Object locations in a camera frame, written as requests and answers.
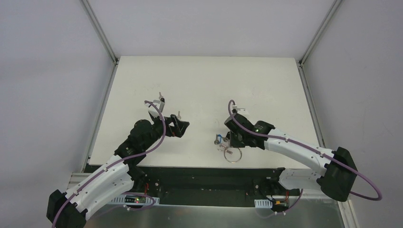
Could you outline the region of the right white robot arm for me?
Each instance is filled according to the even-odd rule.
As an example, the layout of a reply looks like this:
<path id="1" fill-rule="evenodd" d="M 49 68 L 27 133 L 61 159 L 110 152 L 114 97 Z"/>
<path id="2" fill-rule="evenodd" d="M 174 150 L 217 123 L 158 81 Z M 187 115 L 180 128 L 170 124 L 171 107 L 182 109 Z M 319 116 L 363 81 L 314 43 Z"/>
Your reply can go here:
<path id="1" fill-rule="evenodd" d="M 331 150 L 297 141 L 265 121 L 252 124 L 246 117 L 234 114 L 224 122 L 230 145 L 234 148 L 259 148 L 287 156 L 305 169 L 277 168 L 270 178 L 270 190 L 283 194 L 287 190 L 320 190 L 333 200 L 345 202 L 357 175 L 350 152 L 342 147 Z"/>

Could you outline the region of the silver metal binder keyring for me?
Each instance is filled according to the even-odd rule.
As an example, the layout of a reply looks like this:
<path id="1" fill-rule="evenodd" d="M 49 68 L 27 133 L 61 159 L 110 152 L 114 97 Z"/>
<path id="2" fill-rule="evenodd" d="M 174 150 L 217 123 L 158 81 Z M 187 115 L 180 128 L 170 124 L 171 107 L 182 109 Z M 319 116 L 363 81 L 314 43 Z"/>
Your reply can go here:
<path id="1" fill-rule="evenodd" d="M 229 163 L 238 163 L 241 161 L 243 153 L 240 148 L 226 147 L 224 148 L 223 156 Z"/>

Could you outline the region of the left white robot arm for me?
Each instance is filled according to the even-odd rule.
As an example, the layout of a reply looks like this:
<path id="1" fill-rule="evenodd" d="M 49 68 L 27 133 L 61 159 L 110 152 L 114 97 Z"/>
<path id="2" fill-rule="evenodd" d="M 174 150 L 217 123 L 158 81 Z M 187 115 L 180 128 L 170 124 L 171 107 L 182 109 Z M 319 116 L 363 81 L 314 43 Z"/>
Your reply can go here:
<path id="1" fill-rule="evenodd" d="M 139 120 L 111 158 L 76 186 L 55 190 L 48 200 L 46 217 L 54 228 L 82 228 L 104 205 L 132 190 L 145 186 L 144 173 L 137 167 L 146 152 L 154 151 L 164 137 L 181 138 L 190 123 L 174 114 Z"/>

